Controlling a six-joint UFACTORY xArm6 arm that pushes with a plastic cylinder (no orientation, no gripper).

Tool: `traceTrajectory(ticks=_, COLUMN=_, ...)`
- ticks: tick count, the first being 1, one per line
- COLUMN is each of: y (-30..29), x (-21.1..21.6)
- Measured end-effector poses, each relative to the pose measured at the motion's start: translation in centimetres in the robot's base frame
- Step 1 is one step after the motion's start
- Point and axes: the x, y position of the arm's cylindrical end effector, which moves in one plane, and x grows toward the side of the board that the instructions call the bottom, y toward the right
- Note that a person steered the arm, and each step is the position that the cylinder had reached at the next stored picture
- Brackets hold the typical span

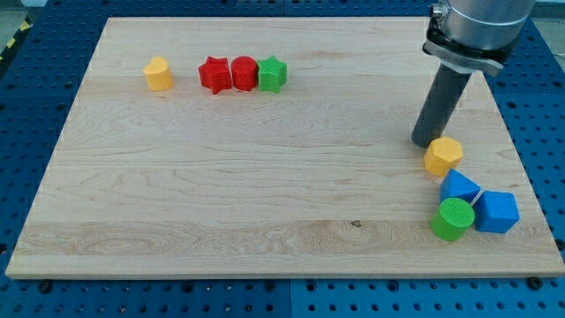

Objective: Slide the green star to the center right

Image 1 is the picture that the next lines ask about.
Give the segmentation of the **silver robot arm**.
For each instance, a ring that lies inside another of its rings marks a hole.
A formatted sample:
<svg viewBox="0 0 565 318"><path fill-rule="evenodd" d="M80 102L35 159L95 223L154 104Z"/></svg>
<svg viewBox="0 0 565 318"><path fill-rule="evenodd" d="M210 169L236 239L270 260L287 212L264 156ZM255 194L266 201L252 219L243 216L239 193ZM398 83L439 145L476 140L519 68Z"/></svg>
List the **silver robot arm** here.
<svg viewBox="0 0 565 318"><path fill-rule="evenodd" d="M498 75L519 41L534 0L438 0L423 51L455 72Z"/></svg>

